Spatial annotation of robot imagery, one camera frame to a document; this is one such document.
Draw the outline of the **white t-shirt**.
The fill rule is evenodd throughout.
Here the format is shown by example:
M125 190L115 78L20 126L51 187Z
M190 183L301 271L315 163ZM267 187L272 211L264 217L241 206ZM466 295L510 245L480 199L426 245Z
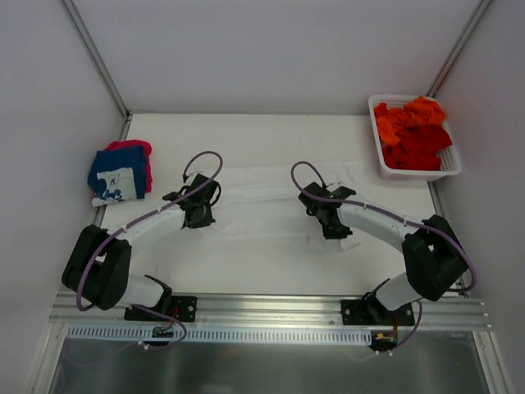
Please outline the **white t-shirt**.
M362 231L329 241L316 218L306 214L288 166L228 167L217 181L221 197L212 208L216 222L202 230L208 238L241 240L259 237L298 237L311 250L344 252L368 237Z

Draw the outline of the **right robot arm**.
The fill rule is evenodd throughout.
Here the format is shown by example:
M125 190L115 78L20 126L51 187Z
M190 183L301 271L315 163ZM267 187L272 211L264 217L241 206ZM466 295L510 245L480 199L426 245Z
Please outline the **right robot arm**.
M439 300L469 269L467 256L449 223L439 215L406 217L367 202L355 190L329 190L316 182L299 201L322 227L327 240L343 240L358 229L399 251L404 272L387 278L354 305L342 305L346 325L413 324L405 310L417 300Z

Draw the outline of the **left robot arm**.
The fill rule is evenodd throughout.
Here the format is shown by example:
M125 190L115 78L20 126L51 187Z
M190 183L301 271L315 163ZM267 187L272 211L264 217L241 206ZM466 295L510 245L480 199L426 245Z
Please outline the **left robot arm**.
M212 225L219 182L197 174L190 185L163 197L163 206L114 231L94 224L79 235L62 273L62 285L77 296L77 308L110 310L126 305L126 320L162 320L180 309L172 289L149 275L130 273L131 260L164 236Z

